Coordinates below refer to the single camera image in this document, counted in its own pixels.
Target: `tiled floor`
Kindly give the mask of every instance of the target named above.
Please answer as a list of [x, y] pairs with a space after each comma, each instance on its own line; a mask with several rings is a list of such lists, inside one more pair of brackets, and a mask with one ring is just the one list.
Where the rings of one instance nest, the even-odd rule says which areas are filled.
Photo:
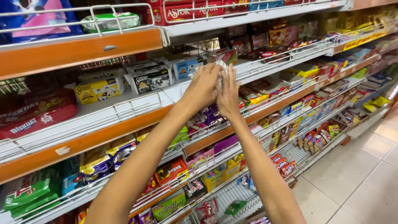
[[293, 193], [307, 224], [397, 224], [398, 110], [316, 162]]

